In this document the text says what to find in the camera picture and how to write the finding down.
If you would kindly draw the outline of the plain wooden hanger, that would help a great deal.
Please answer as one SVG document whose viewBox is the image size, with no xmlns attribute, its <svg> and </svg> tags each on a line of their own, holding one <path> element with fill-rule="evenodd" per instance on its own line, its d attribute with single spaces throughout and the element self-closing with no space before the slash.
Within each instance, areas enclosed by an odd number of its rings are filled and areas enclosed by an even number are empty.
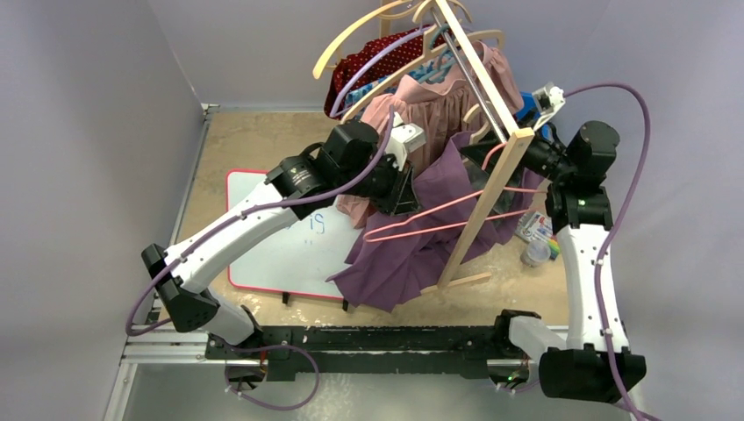
<svg viewBox="0 0 744 421">
<path fill-rule="evenodd" d="M 470 145 L 481 141 L 491 130 L 490 123 L 483 115 L 483 109 L 480 104 L 474 104 L 466 111 L 462 117 L 462 123 L 465 128 L 472 130 L 469 137 Z"/>
</svg>

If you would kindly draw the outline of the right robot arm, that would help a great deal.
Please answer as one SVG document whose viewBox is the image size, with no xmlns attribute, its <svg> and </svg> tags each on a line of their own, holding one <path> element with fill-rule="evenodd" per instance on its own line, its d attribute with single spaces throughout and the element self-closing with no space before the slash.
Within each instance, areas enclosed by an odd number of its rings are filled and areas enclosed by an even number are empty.
<svg viewBox="0 0 744 421">
<path fill-rule="evenodd" d="M 550 182 L 545 207 L 567 281 L 566 339 L 535 312 L 503 310 L 485 337 L 462 347 L 468 359 L 527 355 L 547 397 L 615 404 L 647 373 L 645 357 L 631 350 L 612 279 L 610 243 L 620 219 L 603 182 L 618 145 L 614 128 L 591 120 L 567 145 L 535 136 L 516 166 Z"/>
</svg>

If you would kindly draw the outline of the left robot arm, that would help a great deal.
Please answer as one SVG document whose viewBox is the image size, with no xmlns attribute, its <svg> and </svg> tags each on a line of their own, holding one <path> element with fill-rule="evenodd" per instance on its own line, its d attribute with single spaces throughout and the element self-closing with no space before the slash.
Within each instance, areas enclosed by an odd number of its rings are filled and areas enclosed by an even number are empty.
<svg viewBox="0 0 744 421">
<path fill-rule="evenodd" d="M 369 200 L 385 215 L 418 211 L 412 187 L 414 151 L 426 143 L 414 124 L 393 120 L 385 136 L 360 121 L 336 125 L 324 142 L 283 159 L 241 202 L 199 233 L 141 258 L 177 332 L 205 329 L 241 359 L 261 350 L 251 312 L 210 290 L 223 270 L 264 239 L 289 228 L 342 194 Z"/>
</svg>

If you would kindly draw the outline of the purple pleated skirt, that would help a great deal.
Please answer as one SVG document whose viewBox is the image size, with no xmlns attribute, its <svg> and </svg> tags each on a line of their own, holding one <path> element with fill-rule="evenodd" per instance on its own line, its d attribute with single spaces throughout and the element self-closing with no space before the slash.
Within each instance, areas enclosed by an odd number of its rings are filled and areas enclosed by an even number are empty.
<svg viewBox="0 0 744 421">
<path fill-rule="evenodd" d="M 379 212 L 368 217 L 362 230 L 382 240 L 359 237 L 345 259 L 347 268 L 330 277 L 350 304 L 391 312 L 437 283 L 476 205 L 460 156 L 469 137 L 470 132 L 453 135 L 414 180 L 420 205 L 431 214 L 415 220 Z"/>
</svg>

